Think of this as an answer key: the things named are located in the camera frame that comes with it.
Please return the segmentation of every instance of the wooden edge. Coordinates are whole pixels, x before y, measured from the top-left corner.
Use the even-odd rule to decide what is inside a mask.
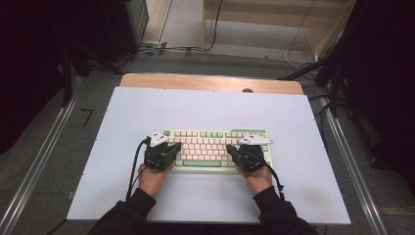
[[[232,76],[128,73],[122,77],[119,86],[235,92],[242,92],[248,88],[254,93],[303,95],[301,85],[297,81]]]

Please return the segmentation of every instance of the table surface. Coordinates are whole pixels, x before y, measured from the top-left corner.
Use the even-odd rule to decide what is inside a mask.
[[[199,82],[211,86],[203,87]],[[133,84],[145,88],[125,87]],[[189,90],[178,89],[181,84]],[[291,91],[269,94],[272,89],[259,84],[274,85],[278,91],[287,86]],[[313,224],[350,223],[313,113],[297,82],[127,74],[121,86],[109,104],[68,219],[97,219],[123,200],[138,142],[152,130],[263,127],[274,140],[270,146],[273,165],[285,185],[286,199],[294,204],[298,215]],[[205,91],[190,90],[193,87]],[[256,93],[216,90],[241,91],[242,87]],[[157,200],[149,221],[258,223],[259,210],[244,179],[237,174],[171,173]]]

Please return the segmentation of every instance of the finger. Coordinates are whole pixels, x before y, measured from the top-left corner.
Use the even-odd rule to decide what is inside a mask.
[[[241,168],[239,168],[237,165],[235,165],[235,168],[236,168],[236,170],[238,170],[238,172],[240,173],[240,174],[242,174],[242,176],[244,176],[244,177],[246,177],[247,176],[247,173],[246,172],[244,172]]]
[[[163,172],[169,173],[173,169],[174,165],[175,165],[175,161],[173,161],[173,163],[171,163]]]
[[[141,172],[146,166],[144,164],[140,164],[140,167],[138,168],[138,172]]]

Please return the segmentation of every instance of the green keycap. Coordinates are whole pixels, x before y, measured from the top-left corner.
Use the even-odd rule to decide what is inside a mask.
[[[193,162],[183,161],[184,166],[196,166],[196,167],[220,167],[220,162],[217,161],[206,161],[206,162]]]

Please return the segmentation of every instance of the hand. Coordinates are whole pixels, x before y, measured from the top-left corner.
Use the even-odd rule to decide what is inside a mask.
[[[145,167],[146,166],[144,164],[141,164],[138,172],[141,172]],[[138,187],[152,198],[155,198],[164,183],[165,177],[173,167],[174,162],[164,170],[157,170],[147,167],[138,179]]]
[[[247,181],[247,186],[254,196],[272,186],[272,175],[266,166],[263,166],[253,173],[244,172],[237,165],[235,165],[235,168],[244,176]]]

